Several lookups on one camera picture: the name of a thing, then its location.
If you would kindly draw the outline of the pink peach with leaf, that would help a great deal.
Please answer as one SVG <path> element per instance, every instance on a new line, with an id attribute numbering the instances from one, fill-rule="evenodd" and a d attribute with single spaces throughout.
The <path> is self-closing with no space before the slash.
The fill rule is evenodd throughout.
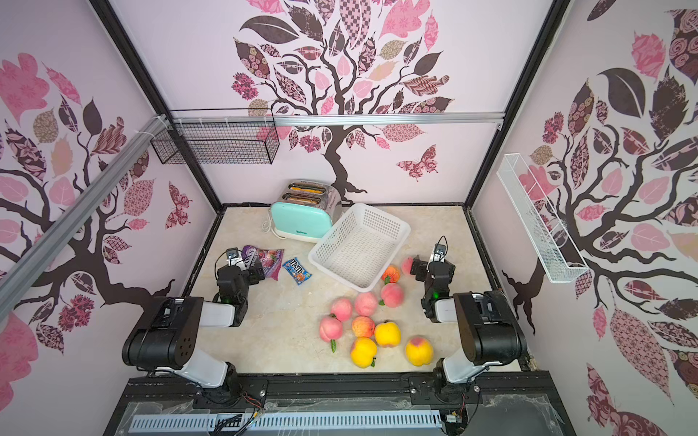
<path id="1" fill-rule="evenodd" d="M 343 332 L 343 323 L 333 315 L 325 316 L 320 322 L 319 336 L 324 342 L 330 344 L 332 352 L 336 352 L 337 341 L 342 337 Z"/>

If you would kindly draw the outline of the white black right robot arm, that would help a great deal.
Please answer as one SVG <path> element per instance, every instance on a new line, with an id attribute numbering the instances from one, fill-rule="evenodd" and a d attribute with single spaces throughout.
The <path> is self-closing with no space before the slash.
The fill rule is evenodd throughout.
<path id="1" fill-rule="evenodd" d="M 507 366 L 526 351 L 525 336 L 501 291 L 450 292 L 456 267 L 449 261 L 412 259 L 409 274 L 424 284 L 423 312 L 432 323 L 454 323 L 460 348 L 441 359 L 436 375 L 445 383 L 471 384 L 483 372 Z"/>

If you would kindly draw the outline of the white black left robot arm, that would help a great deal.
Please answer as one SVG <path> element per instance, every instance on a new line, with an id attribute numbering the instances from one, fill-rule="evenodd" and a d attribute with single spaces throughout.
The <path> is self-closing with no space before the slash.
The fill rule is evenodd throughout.
<path id="1" fill-rule="evenodd" d="M 239 391 L 234 365 L 214 358 L 196 345 L 202 328 L 231 328 L 243 323 L 249 288 L 265 279 L 258 260 L 245 260 L 238 250 L 226 253 L 216 271 L 218 293 L 202 297 L 156 297 L 125 340 L 122 360 L 140 371 L 170 372 L 207 390 Z"/>

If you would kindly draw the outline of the small pink peach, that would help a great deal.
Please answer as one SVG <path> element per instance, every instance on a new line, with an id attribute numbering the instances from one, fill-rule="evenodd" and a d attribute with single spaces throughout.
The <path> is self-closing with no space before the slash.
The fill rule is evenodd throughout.
<path id="1" fill-rule="evenodd" d="M 405 259 L 405 261 L 403 261 L 401 269 L 402 269 L 404 274 L 408 274 L 408 275 L 412 274 L 411 270 L 413 267 L 413 263 L 414 263 L 414 258 L 412 258 L 412 257 L 407 257 Z"/>

